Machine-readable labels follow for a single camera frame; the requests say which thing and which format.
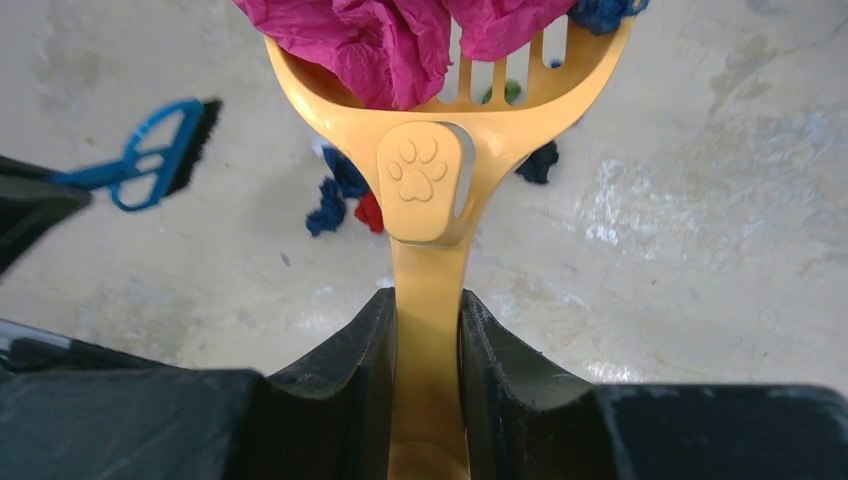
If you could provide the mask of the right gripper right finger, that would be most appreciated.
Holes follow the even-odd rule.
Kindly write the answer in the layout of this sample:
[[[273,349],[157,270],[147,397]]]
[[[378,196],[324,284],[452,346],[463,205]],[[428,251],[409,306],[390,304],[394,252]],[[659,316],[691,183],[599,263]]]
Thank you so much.
[[[616,478],[594,385],[505,328],[469,290],[458,353],[472,478]]]

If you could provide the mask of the large magenta paper scrap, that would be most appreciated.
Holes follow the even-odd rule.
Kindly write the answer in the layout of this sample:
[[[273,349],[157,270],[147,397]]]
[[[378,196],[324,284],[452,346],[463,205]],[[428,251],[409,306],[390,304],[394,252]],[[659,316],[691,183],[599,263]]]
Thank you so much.
[[[408,110],[443,88],[451,17],[439,1],[241,0],[286,53],[332,72],[366,107]]]

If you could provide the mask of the yellow slotted plastic scoop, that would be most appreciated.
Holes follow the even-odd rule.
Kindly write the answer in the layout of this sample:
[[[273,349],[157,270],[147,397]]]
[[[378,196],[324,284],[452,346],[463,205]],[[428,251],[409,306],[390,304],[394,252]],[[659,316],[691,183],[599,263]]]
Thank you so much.
[[[328,70],[266,40],[289,102],[363,175],[390,238],[397,318],[391,478],[470,477],[458,331],[472,239],[502,180],[599,97],[633,25],[626,19],[615,32],[596,36],[570,23],[565,60],[556,69],[543,59],[549,38],[535,34],[521,105],[505,100],[505,59],[494,64],[489,102],[474,102],[472,62],[462,58],[456,99],[411,111],[362,108]]]

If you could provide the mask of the pink paper scrap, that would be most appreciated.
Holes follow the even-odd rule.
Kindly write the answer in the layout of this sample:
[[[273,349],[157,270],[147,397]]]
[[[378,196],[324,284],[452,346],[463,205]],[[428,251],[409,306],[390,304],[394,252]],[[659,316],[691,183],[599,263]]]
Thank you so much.
[[[460,50],[477,61],[495,61],[529,43],[566,15],[576,0],[447,0],[442,4],[462,30]]]

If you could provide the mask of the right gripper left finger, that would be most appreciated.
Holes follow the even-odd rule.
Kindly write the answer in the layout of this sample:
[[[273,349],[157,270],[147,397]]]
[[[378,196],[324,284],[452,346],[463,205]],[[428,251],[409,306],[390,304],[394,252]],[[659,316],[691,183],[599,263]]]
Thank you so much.
[[[382,288],[341,330],[251,386],[226,478],[387,478],[396,357],[395,292]]]

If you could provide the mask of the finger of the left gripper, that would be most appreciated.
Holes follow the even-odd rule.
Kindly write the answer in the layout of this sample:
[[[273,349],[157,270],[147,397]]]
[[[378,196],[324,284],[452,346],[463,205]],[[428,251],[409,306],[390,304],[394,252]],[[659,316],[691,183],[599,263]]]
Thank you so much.
[[[87,190],[48,182],[53,174],[1,156],[1,274],[50,228],[91,203]]]

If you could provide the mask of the blue hand brush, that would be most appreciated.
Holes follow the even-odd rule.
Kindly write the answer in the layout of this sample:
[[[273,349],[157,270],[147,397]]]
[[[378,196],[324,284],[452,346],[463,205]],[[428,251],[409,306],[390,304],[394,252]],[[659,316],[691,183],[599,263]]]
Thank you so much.
[[[189,185],[222,108],[223,100],[215,97],[205,100],[187,98],[168,103],[136,126],[117,159],[50,174],[44,180],[87,191],[106,188],[110,191],[112,203],[126,212],[154,207]],[[175,118],[179,122],[168,142],[150,148],[142,146],[156,129]],[[145,198],[136,203],[122,200],[124,185],[147,178],[151,178],[153,183]]]

